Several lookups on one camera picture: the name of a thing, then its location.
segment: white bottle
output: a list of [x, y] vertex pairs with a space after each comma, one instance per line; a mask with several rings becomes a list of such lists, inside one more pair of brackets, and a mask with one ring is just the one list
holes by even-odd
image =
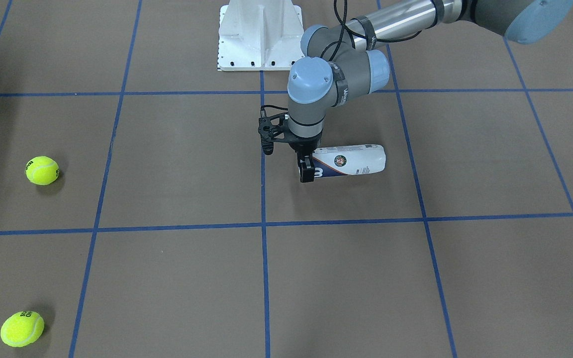
[[373, 174], [386, 167], [384, 147], [376, 144], [318, 148], [312, 157], [315, 178]]

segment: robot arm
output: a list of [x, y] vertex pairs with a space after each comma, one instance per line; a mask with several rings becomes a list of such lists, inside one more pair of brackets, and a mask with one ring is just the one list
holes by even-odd
[[477, 23], [511, 41], [534, 43], [559, 25], [572, 5], [573, 0], [403, 0], [357, 16], [345, 26], [314, 25], [300, 43], [305, 57], [289, 73], [289, 107], [278, 108], [287, 112], [267, 116], [261, 108], [262, 149], [269, 155], [274, 142], [288, 143], [297, 154], [300, 181], [313, 181], [311, 155], [320, 145], [327, 109], [388, 83], [388, 60], [375, 48], [458, 20]]

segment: bottle logo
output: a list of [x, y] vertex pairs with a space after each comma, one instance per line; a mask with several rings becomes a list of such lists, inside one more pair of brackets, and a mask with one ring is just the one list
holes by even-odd
[[333, 163], [335, 163], [336, 166], [342, 167], [346, 165], [346, 157], [344, 156], [336, 156], [335, 159], [333, 160]]

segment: tennis ball logo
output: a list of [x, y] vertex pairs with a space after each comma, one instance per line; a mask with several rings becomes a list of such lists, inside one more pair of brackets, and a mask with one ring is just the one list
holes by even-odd
[[1, 340], [10, 347], [24, 347], [38, 340], [43, 333], [43, 317], [34, 311], [12, 315], [1, 327]]
[[34, 157], [25, 165], [25, 176], [30, 183], [48, 185], [59, 177], [59, 165], [48, 157]]

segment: tennis ball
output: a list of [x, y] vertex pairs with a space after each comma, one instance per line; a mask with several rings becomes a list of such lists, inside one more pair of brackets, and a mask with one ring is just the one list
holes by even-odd
[[33, 311], [12, 315], [1, 327], [1, 340], [10, 347], [23, 347], [36, 341], [43, 333], [43, 317]]
[[25, 165], [25, 176], [30, 183], [48, 185], [59, 177], [59, 166], [48, 157], [34, 157]]

